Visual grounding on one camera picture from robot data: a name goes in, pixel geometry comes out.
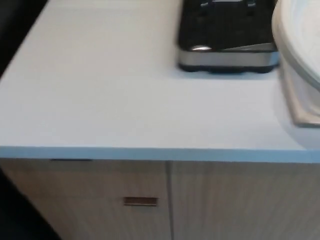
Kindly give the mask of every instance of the countertop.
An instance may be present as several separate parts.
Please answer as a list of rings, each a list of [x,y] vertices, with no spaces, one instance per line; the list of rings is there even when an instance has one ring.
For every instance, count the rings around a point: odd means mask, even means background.
[[[176,68],[179,8],[51,0],[0,80],[0,157],[320,162],[277,70]]]

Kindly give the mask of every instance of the cabinet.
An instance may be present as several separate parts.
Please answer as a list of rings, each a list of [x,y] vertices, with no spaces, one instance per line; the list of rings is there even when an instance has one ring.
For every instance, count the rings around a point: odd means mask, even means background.
[[[2,159],[0,166],[63,240],[171,239],[165,162]],[[157,198],[157,206],[124,205]]]
[[[175,240],[317,240],[320,165],[174,162]]]
[[[63,240],[320,239],[320,164],[2,159],[0,166]],[[158,202],[127,206],[124,197]]]

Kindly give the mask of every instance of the cabinet handle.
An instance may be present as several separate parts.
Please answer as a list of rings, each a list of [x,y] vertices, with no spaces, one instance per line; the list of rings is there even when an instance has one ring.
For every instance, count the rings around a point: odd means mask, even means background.
[[[157,197],[131,197],[126,196],[123,198],[124,206],[145,206],[156,207],[158,205]]]

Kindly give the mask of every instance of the countertop edge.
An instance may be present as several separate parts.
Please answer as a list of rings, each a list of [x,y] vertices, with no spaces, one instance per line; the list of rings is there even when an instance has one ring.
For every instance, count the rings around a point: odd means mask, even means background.
[[[320,150],[0,146],[0,158],[320,163]]]

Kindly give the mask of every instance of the white container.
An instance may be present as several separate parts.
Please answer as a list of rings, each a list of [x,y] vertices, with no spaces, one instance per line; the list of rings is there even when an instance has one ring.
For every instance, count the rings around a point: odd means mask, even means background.
[[[320,18],[314,24],[318,15],[320,0],[279,0],[272,19],[285,96],[300,126],[320,127]]]

